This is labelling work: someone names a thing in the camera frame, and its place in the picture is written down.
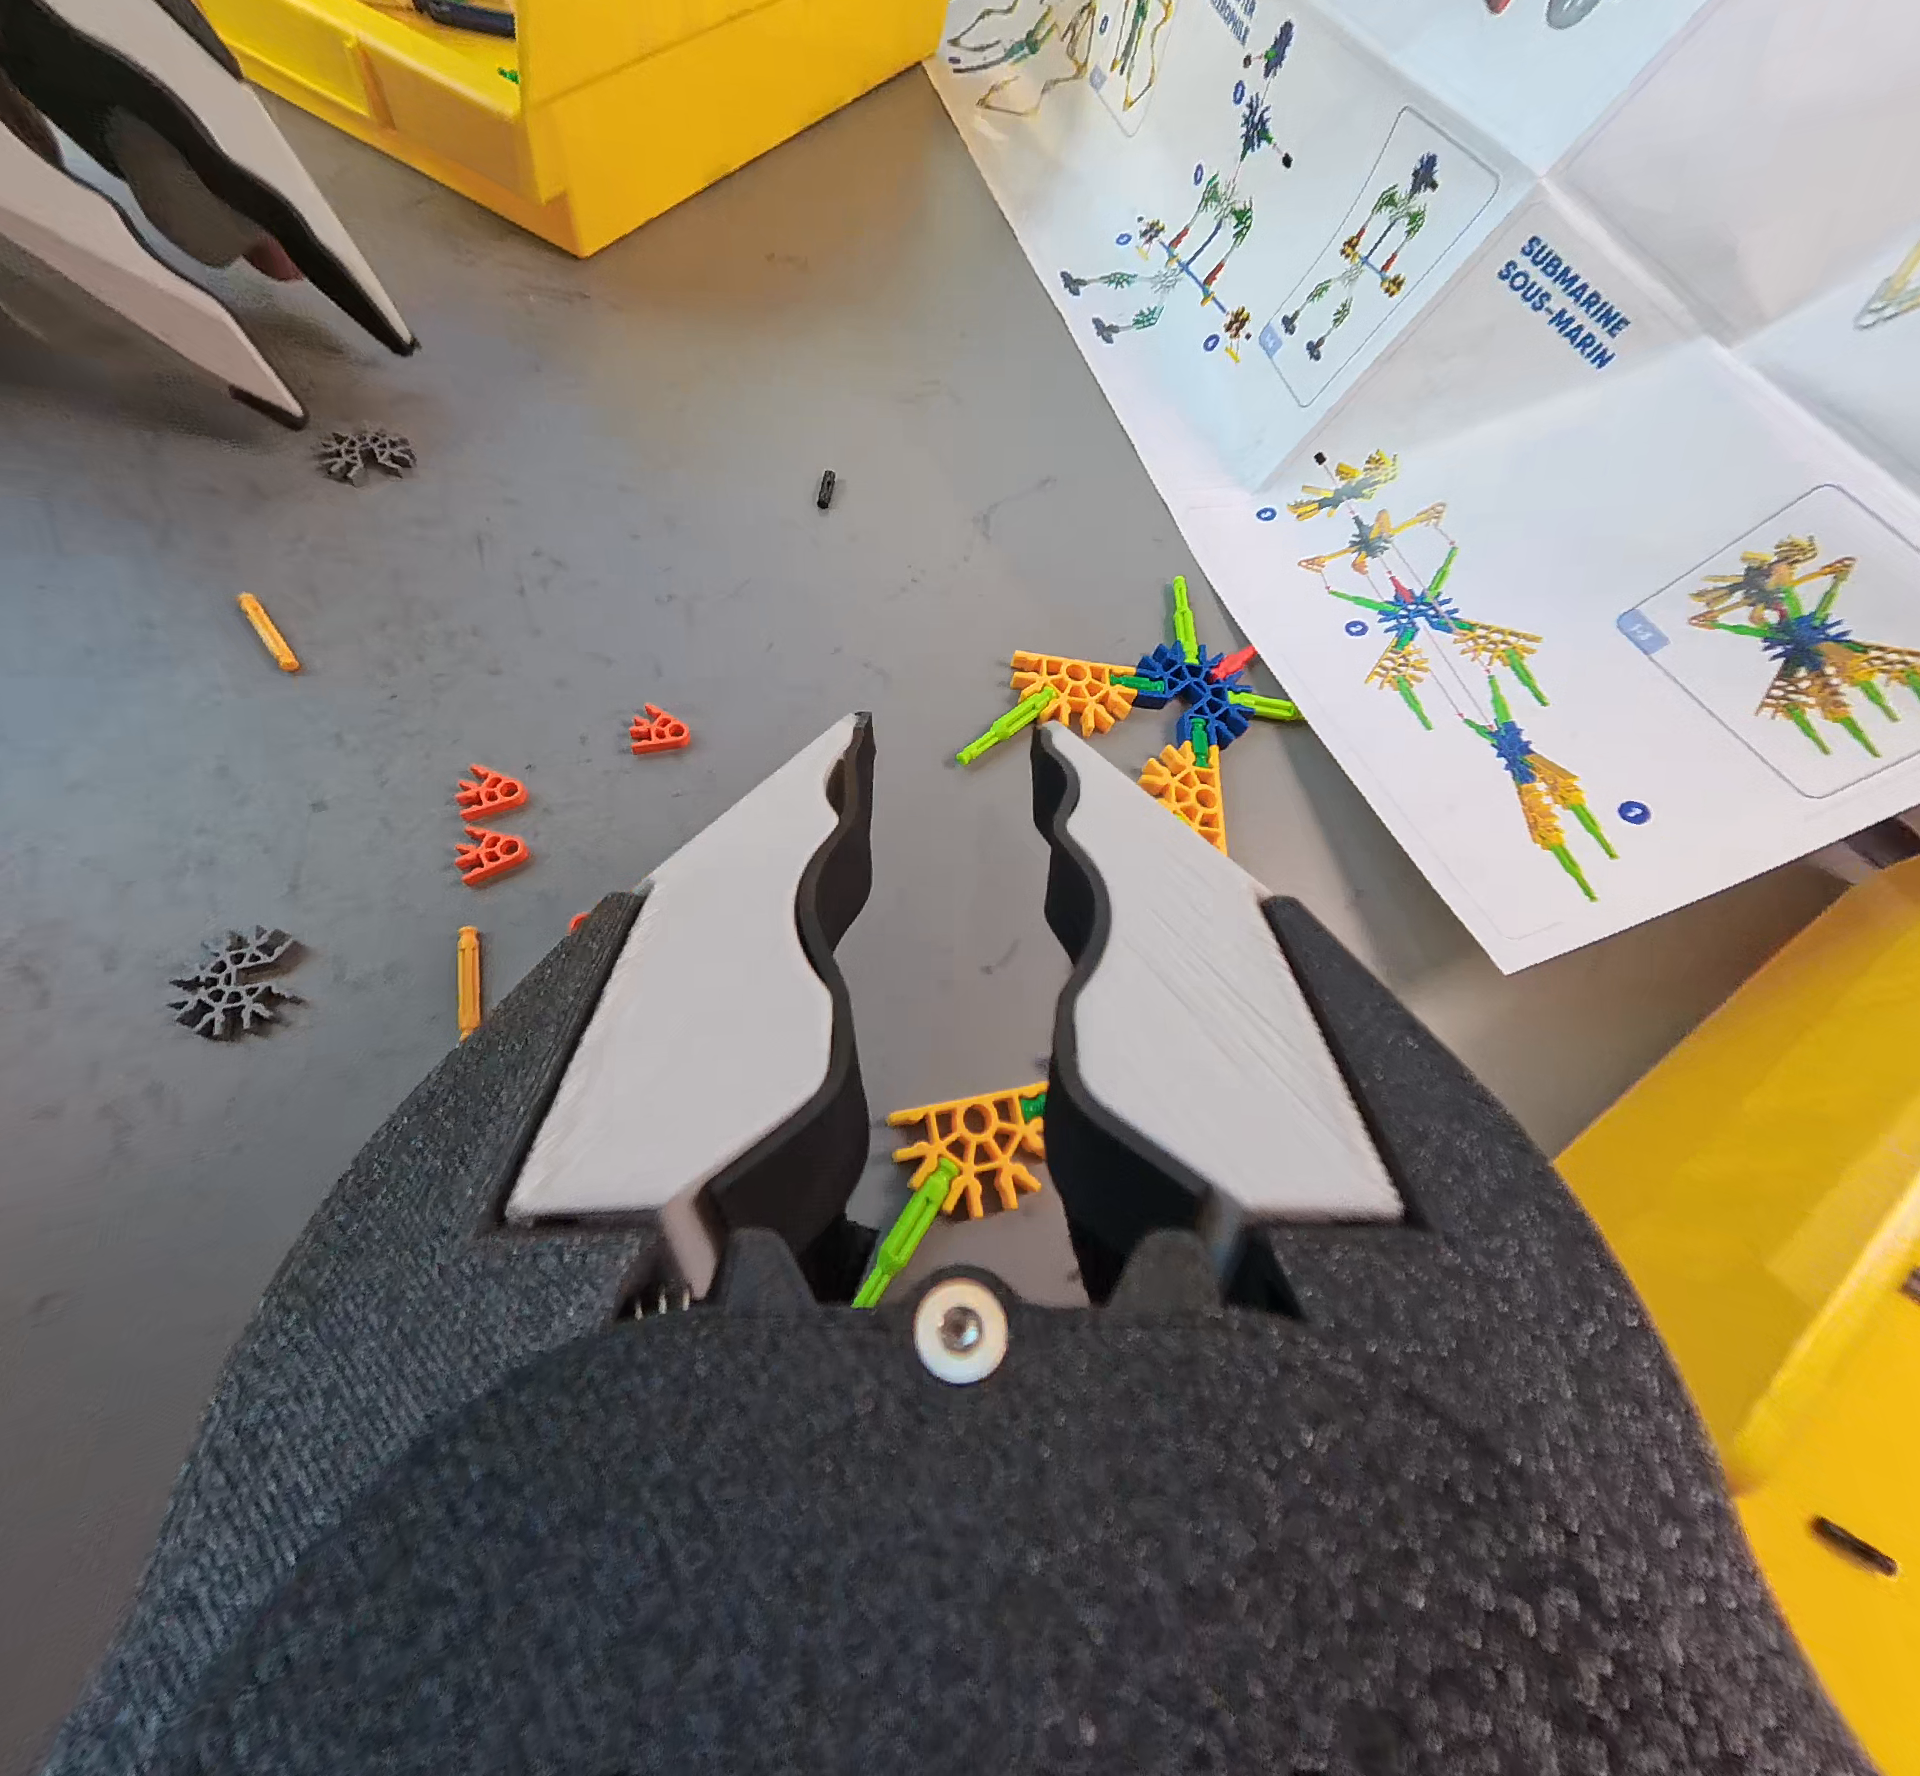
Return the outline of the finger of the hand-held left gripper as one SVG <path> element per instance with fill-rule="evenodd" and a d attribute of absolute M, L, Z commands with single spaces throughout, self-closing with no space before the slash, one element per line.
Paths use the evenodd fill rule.
<path fill-rule="evenodd" d="M 246 407 L 288 427 L 307 425 L 307 408 L 226 304 L 165 266 L 112 199 L 10 129 L 2 129 L 2 252 L 201 367 Z"/>
<path fill-rule="evenodd" d="M 80 178 L 60 158 L 69 141 L 127 188 L 108 163 L 111 108 L 165 136 L 223 203 L 267 228 L 367 335 L 394 353 L 418 347 L 194 0 L 2 0 L 2 127 Z"/>

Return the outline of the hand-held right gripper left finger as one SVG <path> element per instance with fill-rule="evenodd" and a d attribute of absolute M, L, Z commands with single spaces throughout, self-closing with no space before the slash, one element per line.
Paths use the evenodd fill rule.
<path fill-rule="evenodd" d="M 512 1224 L 653 1220 L 693 1293 L 747 1228 L 833 1255 L 867 1159 L 834 950 L 870 888 L 873 758 L 870 714 L 844 714 L 639 884 Z"/>

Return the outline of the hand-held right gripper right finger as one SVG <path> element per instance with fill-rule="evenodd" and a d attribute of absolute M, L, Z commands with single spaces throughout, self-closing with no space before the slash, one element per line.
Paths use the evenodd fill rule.
<path fill-rule="evenodd" d="M 1068 953 L 1043 1141 L 1086 1299 L 1150 1234 L 1234 1293 L 1264 1224 L 1399 1224 L 1270 891 L 1062 723 L 1031 739 L 1031 813 Z"/>

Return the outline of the blue yellow green toy model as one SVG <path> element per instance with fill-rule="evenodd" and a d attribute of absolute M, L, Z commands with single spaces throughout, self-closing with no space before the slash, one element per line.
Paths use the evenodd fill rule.
<path fill-rule="evenodd" d="M 967 1091 L 888 1115 L 888 1129 L 903 1133 L 892 1161 L 906 1169 L 903 1205 L 879 1234 L 852 1307 L 876 1307 L 903 1275 L 937 1220 L 982 1220 L 989 1210 L 1018 1210 L 1043 1181 L 1045 1082 L 1011 1090 Z"/>

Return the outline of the yellow bin with colourful pieces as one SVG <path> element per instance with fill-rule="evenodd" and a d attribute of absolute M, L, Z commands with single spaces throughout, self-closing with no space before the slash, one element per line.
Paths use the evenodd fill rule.
<path fill-rule="evenodd" d="M 948 0 L 194 0 L 251 82 L 592 255 L 924 61 Z"/>

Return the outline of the white folded instruction sheet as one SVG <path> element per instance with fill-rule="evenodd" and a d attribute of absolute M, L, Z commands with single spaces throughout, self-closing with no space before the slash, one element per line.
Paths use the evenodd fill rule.
<path fill-rule="evenodd" d="M 1916 0 L 955 0 L 930 73 L 1498 971 L 1916 802 Z"/>

